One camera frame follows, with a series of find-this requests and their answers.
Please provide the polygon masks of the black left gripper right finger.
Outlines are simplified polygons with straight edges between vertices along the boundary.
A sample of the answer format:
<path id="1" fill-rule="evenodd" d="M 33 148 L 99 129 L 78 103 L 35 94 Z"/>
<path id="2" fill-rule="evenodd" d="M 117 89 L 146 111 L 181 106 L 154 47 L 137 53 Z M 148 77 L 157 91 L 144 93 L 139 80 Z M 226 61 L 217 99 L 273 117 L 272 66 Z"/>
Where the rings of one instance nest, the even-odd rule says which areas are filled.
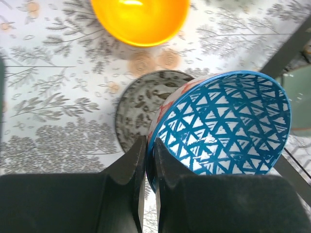
<path id="1" fill-rule="evenodd" d="M 274 175 L 196 175 L 154 143 L 161 233 L 308 233 L 290 183 Z"/>

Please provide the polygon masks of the orange plastic bowl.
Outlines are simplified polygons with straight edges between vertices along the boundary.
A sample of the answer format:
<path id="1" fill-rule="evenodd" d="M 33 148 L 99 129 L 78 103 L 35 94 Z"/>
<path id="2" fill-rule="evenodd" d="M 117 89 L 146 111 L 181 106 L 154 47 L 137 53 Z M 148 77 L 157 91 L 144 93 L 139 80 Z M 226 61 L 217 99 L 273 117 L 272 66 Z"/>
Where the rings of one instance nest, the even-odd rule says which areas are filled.
<path id="1" fill-rule="evenodd" d="M 116 39 L 153 47 L 172 39 L 187 18 L 189 0 L 92 0 L 101 25 Z"/>

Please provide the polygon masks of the red diamond pattern bowl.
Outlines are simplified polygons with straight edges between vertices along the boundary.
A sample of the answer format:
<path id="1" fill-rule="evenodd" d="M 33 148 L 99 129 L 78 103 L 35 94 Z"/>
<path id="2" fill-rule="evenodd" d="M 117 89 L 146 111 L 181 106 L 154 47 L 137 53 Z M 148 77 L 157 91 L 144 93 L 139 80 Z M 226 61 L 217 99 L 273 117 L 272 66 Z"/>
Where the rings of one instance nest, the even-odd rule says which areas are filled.
<path id="1" fill-rule="evenodd" d="M 147 178 L 156 187 L 154 143 L 197 175 L 266 174 L 291 129 L 283 87 L 266 74 L 238 70 L 193 79 L 171 93 L 148 132 Z"/>

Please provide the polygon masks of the black wire dish rack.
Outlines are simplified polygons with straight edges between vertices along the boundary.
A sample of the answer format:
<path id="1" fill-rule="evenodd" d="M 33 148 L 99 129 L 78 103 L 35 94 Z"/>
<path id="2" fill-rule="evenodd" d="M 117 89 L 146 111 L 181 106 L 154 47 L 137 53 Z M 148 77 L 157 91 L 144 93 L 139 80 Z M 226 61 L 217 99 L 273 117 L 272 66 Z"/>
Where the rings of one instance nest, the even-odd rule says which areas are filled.
<path id="1" fill-rule="evenodd" d="M 290 137 L 283 157 L 311 183 L 311 18 L 307 19 L 261 70 L 285 89 L 292 108 Z"/>

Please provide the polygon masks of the pink patterned bowl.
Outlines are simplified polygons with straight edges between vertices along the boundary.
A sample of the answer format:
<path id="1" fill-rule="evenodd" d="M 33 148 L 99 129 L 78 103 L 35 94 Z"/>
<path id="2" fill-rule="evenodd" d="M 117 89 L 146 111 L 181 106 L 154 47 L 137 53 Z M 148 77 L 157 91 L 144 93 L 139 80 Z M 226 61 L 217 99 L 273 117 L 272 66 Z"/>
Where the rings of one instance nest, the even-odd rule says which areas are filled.
<path id="1" fill-rule="evenodd" d="M 166 98 L 194 78 L 181 71 L 160 70 L 135 80 L 124 91 L 115 115 L 115 131 L 124 152 L 140 135 L 147 135 L 156 112 Z"/>

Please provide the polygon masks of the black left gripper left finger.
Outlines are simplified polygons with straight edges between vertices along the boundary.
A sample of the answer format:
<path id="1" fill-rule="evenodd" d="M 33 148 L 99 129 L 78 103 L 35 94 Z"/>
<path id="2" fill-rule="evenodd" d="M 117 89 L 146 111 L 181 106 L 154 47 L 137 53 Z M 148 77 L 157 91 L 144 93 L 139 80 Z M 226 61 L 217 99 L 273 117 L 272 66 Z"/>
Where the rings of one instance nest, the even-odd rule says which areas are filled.
<path id="1" fill-rule="evenodd" d="M 140 233 L 146 137 L 98 173 L 0 178 L 3 233 Z"/>

